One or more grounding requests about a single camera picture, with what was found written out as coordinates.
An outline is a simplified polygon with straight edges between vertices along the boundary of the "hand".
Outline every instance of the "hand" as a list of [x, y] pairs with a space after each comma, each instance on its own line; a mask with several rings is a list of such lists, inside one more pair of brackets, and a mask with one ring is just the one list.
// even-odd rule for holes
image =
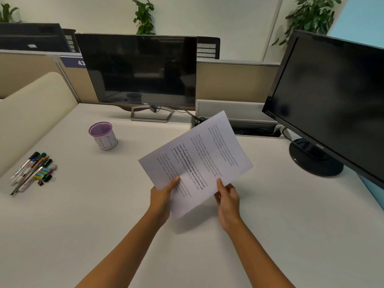
[[180, 177], [175, 177], [167, 187], [159, 191], [156, 187], [151, 189], [151, 204], [148, 208], [148, 213], [155, 216], [159, 220], [160, 227], [167, 221], [169, 218], [169, 199], [170, 193], [177, 184], [180, 182]]
[[218, 204], [218, 219], [221, 227], [229, 233], [233, 227], [242, 223], [240, 217], [240, 199], [232, 184], [224, 186], [221, 179], [217, 179], [218, 192], [215, 199]]

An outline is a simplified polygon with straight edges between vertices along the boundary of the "white paper sheet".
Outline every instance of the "white paper sheet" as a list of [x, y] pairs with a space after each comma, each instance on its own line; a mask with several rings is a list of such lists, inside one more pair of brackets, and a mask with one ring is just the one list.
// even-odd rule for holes
[[218, 178], [227, 185], [253, 167], [224, 111], [141, 158], [139, 163], [159, 190], [180, 176], [170, 201], [175, 218], [216, 193]]

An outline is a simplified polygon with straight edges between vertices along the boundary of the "green plant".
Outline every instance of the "green plant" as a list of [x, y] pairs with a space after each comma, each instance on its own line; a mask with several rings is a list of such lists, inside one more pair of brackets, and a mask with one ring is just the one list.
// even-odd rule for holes
[[138, 9], [136, 14], [136, 18], [133, 19], [133, 22], [136, 23], [139, 21], [139, 28], [137, 29], [136, 34], [151, 34], [154, 35], [155, 33], [153, 32], [154, 26], [152, 24], [152, 16], [151, 16], [151, 11], [155, 9], [153, 4], [147, 0], [147, 3], [141, 3], [140, 1], [137, 0], [132, 0], [133, 2], [136, 3]]
[[11, 8], [11, 6], [6, 3], [6, 4], [1, 4], [3, 7], [3, 12], [0, 12], [0, 22], [11, 22], [12, 21], [12, 14], [15, 12], [18, 8]]
[[288, 29], [285, 38], [279, 45], [285, 44], [295, 29], [313, 33], [327, 34], [334, 20], [334, 3], [341, 4], [341, 0], [296, 0], [298, 8], [286, 16]]

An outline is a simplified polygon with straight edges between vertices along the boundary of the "blue wall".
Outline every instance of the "blue wall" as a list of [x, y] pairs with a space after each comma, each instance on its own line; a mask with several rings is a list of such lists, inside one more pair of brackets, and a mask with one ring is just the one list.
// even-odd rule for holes
[[[348, 0], [328, 35], [384, 48], [384, 0]], [[384, 190], [361, 179], [384, 209]]]

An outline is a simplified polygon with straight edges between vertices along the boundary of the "monitor screen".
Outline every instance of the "monitor screen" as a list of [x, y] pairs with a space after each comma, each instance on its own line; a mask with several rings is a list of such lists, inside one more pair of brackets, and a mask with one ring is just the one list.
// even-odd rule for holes
[[58, 23], [0, 23], [0, 49], [71, 52]]
[[197, 37], [77, 34], [100, 102], [195, 106]]
[[384, 187], [384, 49], [295, 32], [263, 112]]

